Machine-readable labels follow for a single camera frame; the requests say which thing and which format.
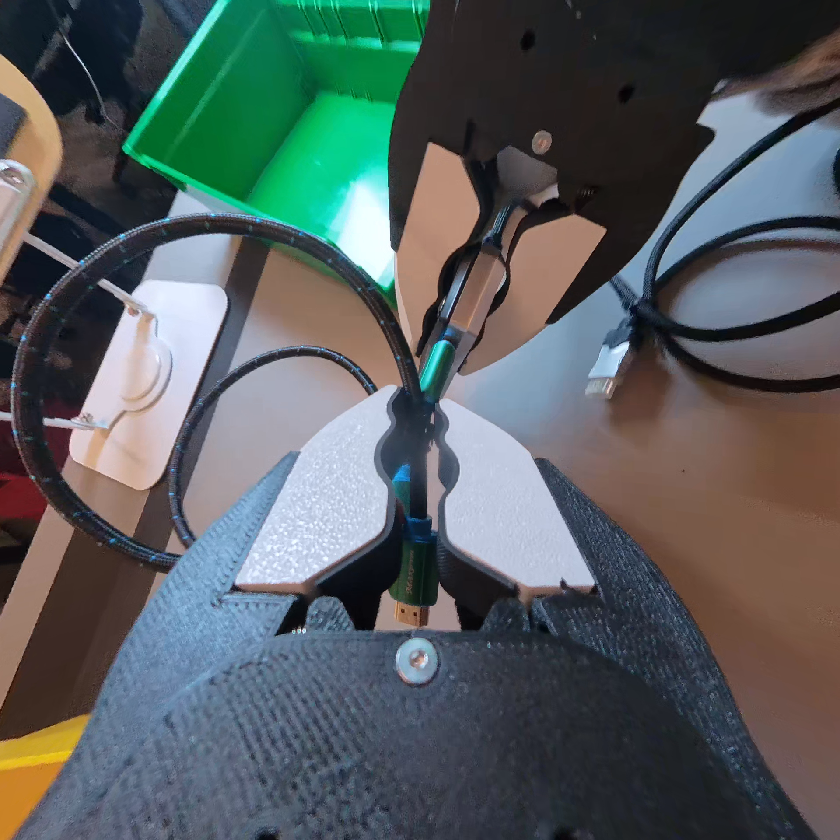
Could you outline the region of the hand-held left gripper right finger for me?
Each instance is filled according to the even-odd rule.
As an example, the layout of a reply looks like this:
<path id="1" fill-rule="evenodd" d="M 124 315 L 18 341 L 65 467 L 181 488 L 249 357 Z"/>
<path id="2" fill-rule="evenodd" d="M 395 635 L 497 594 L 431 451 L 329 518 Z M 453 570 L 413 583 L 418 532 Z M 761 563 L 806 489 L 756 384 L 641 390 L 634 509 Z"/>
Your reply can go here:
<path id="1" fill-rule="evenodd" d="M 438 535 L 465 567 L 521 598 L 591 593 L 595 579 L 530 452 L 449 398 L 437 406 Z"/>

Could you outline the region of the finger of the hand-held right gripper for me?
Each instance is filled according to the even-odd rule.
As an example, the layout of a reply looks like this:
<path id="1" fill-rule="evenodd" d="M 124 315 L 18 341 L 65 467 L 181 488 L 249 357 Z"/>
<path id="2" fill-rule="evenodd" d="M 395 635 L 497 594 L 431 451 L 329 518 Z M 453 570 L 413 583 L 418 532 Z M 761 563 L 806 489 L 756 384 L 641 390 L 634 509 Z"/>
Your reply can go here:
<path id="1" fill-rule="evenodd" d="M 537 336 L 605 235 L 579 215 L 527 228 L 509 258 L 507 295 L 459 372 L 482 370 Z"/>
<path id="2" fill-rule="evenodd" d="M 494 205 L 495 165 L 427 144 L 395 252 L 395 293 L 411 349 L 430 339 L 455 272 Z"/>

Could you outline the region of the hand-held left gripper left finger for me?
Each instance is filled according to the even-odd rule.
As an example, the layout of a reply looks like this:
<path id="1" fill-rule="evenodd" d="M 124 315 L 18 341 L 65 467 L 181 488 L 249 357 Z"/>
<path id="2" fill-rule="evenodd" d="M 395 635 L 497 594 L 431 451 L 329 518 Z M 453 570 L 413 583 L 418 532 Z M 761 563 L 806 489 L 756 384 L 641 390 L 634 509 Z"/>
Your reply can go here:
<path id="1" fill-rule="evenodd" d="M 313 595 L 389 535 L 396 499 L 382 450 L 397 395 L 369 395 L 303 446 L 238 572 L 239 590 Z"/>

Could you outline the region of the braided hdmi cable green plugs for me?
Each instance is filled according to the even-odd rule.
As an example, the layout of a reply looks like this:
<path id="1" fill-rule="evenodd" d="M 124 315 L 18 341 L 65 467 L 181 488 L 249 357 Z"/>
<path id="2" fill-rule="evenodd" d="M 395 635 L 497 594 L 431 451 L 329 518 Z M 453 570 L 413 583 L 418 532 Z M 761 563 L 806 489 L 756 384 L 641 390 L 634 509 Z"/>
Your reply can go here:
<path id="1" fill-rule="evenodd" d="M 29 477 L 41 495 L 74 529 L 155 571 L 169 572 L 181 555 L 160 552 L 114 528 L 72 490 L 46 442 L 46 417 L 42 396 L 46 380 L 46 356 L 59 330 L 72 312 L 100 281 L 152 250 L 178 240 L 204 235 L 239 235 L 260 238 L 268 244 L 288 246 L 331 270 L 362 300 L 377 321 L 392 352 L 407 398 L 408 418 L 399 428 L 406 441 L 397 447 L 397 471 L 393 482 L 403 477 L 403 494 L 397 496 L 404 509 L 402 567 L 392 585 L 395 602 L 405 608 L 428 608 L 438 596 L 438 544 L 436 533 L 422 537 L 421 524 L 430 519 L 412 518 L 426 507 L 426 468 L 421 455 L 430 442 L 428 418 L 432 408 L 422 395 L 417 366 L 407 341 L 384 293 L 371 276 L 337 246 L 288 224 L 253 215 L 198 213 L 167 217 L 135 227 L 100 246 L 74 264 L 39 303 L 15 356 L 12 376 L 12 409 L 9 423 L 14 441 Z"/>

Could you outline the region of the yellow plastic bin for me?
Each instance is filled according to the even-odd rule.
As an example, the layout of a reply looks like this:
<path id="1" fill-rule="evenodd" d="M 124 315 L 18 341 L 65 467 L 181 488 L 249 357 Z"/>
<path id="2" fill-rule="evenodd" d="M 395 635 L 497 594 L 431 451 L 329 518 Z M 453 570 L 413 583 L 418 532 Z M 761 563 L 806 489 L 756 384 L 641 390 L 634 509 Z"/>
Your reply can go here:
<path id="1" fill-rule="evenodd" d="M 68 761 L 90 715 L 1 741 L 1 838 L 12 838 Z"/>

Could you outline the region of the person's right forearm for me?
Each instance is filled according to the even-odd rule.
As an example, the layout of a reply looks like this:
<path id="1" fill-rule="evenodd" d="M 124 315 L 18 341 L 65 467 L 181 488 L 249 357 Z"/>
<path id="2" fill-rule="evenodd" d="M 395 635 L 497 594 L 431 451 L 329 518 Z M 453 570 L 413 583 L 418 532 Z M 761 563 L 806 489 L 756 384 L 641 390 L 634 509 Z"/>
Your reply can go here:
<path id="1" fill-rule="evenodd" d="M 766 73 L 722 81 L 710 101 L 722 102 L 739 96 L 750 96 L 755 108 L 769 117 L 794 117 L 837 100 L 839 30 Z"/>

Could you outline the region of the green plastic bin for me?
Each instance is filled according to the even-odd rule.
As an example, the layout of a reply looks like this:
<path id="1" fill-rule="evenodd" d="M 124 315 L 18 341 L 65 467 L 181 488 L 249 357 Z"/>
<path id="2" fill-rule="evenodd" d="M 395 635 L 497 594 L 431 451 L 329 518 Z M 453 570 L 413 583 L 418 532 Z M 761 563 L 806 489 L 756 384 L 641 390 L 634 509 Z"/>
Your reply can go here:
<path id="1" fill-rule="evenodd" d="M 428 12 L 216 2 L 123 150 L 209 208 L 328 240 L 391 295 L 392 122 Z"/>

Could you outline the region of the white metal base plate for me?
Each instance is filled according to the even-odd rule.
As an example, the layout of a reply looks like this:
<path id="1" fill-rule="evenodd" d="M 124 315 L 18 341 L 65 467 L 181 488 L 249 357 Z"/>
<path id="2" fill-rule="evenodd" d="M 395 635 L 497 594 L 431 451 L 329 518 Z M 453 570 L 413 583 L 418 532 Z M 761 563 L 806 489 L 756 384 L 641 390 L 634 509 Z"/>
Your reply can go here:
<path id="1" fill-rule="evenodd" d="M 203 379 L 228 314 L 223 288 L 146 280 L 131 293 L 102 280 L 122 316 L 79 419 L 70 457 L 135 490 L 152 488 Z"/>

